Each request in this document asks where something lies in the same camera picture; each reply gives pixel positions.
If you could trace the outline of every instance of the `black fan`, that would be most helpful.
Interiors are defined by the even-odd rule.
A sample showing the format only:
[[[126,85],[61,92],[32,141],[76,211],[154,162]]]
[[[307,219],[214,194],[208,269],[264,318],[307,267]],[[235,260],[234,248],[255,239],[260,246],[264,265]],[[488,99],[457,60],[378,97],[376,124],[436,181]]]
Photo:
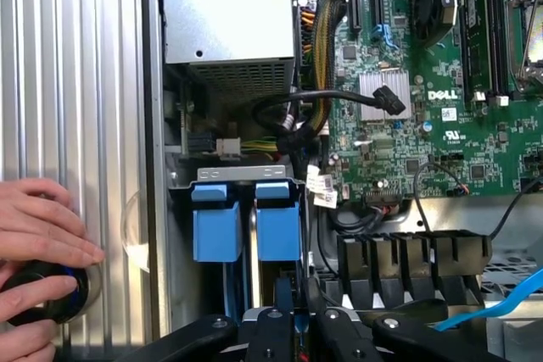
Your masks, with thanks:
[[[441,36],[437,41],[434,41],[434,38],[443,31],[442,17],[441,0],[415,0],[414,24],[417,39],[425,44],[437,42]]]

